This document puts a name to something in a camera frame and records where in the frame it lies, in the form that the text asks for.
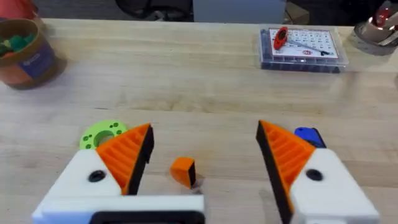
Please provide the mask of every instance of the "small orange block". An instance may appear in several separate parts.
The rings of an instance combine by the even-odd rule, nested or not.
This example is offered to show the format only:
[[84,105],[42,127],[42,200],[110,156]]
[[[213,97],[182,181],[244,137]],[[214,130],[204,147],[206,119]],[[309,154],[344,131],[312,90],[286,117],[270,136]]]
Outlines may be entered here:
[[170,167],[170,174],[178,183],[191,189],[197,179],[195,160],[187,157],[176,158]]

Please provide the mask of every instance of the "green gear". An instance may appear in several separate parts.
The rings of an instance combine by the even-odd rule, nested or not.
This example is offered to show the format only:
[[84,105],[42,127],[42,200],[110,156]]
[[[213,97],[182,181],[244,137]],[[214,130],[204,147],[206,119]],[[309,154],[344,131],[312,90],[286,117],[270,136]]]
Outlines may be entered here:
[[89,127],[80,138],[80,149],[96,149],[102,139],[127,131],[126,125],[116,120],[105,120]]

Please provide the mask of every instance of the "cardboard canister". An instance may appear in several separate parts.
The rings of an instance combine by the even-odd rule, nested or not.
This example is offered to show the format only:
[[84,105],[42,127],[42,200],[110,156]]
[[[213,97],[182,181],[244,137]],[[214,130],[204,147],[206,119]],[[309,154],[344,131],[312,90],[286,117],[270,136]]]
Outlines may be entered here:
[[0,80],[13,88],[35,87],[57,72],[54,51],[34,21],[9,19],[0,22],[0,37],[3,39],[10,39],[14,35],[27,37],[30,34],[35,38],[28,46],[0,58]]

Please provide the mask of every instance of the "printed label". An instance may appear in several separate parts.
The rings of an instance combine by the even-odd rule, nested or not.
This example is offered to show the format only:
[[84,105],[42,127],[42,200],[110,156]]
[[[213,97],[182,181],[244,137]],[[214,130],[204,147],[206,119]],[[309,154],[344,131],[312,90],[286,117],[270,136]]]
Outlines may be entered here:
[[19,66],[33,79],[40,77],[54,63],[55,55],[49,43],[44,42],[43,46],[34,53],[31,58],[19,62]]

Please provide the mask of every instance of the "black chair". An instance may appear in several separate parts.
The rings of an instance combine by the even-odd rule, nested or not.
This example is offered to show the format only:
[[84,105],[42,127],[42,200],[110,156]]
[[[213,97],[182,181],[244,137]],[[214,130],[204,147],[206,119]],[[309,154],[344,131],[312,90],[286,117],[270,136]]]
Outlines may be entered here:
[[126,14],[146,21],[192,21],[192,0],[116,0]]

